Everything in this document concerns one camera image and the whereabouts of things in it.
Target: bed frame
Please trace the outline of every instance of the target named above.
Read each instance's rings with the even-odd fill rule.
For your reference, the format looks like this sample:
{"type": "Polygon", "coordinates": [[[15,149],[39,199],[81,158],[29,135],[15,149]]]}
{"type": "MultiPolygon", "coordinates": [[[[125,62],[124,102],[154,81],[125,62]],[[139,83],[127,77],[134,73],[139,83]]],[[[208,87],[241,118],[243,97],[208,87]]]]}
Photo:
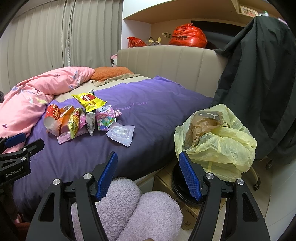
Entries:
{"type": "Polygon", "coordinates": [[[214,97],[227,59],[213,50],[187,46],[145,46],[118,51],[117,66],[149,78],[156,75],[214,97]]]}

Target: small red plastic bag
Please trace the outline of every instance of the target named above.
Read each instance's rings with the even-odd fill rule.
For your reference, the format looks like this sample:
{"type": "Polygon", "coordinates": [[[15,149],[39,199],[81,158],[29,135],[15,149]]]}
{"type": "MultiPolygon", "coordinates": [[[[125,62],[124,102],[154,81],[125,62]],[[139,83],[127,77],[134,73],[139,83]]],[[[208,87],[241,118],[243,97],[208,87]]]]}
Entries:
{"type": "Polygon", "coordinates": [[[207,38],[200,28],[188,23],[175,28],[169,45],[205,48],[207,38]]]}
{"type": "Polygon", "coordinates": [[[147,46],[143,40],[136,37],[129,37],[126,39],[128,39],[128,48],[147,46]]]}

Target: pink blanket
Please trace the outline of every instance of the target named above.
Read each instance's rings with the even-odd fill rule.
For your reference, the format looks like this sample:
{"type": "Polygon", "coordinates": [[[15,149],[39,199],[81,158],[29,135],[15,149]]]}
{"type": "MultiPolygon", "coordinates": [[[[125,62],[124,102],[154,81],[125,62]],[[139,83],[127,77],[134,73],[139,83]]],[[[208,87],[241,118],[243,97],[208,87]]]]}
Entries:
{"type": "MultiPolygon", "coordinates": [[[[21,132],[28,137],[55,95],[77,88],[88,81],[94,72],[88,67],[65,67],[17,84],[0,104],[0,137],[11,137],[21,132]]],[[[8,148],[6,153],[18,151],[23,146],[24,142],[8,148]]]]}

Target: silver bolt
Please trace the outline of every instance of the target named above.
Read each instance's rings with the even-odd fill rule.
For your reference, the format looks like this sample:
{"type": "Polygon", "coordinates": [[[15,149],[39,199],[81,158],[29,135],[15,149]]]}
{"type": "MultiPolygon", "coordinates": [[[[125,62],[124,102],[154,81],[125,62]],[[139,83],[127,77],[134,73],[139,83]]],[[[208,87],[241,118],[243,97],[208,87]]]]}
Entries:
{"type": "Polygon", "coordinates": [[[238,180],[237,180],[237,183],[238,183],[239,185],[244,185],[244,180],[242,180],[242,179],[238,179],[238,180]]]}
{"type": "Polygon", "coordinates": [[[207,179],[213,179],[213,178],[214,178],[214,175],[213,175],[212,173],[207,173],[207,174],[205,175],[205,177],[206,177],[207,179]]]}
{"type": "Polygon", "coordinates": [[[55,179],[52,183],[53,183],[54,185],[58,185],[60,182],[61,182],[60,179],[55,179]]]}
{"type": "Polygon", "coordinates": [[[90,173],[86,173],[83,175],[84,179],[90,179],[91,178],[91,174],[90,173]]]}

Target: hanging coat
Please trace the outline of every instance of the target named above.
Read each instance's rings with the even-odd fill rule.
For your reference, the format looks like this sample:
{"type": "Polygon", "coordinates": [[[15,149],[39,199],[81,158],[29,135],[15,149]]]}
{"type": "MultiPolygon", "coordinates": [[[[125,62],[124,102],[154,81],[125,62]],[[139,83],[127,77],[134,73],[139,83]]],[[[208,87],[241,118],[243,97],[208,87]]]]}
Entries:
{"type": "Polygon", "coordinates": [[[296,157],[296,47],[289,27],[258,16],[225,48],[213,105],[225,104],[257,140],[256,158],[296,157]]]}

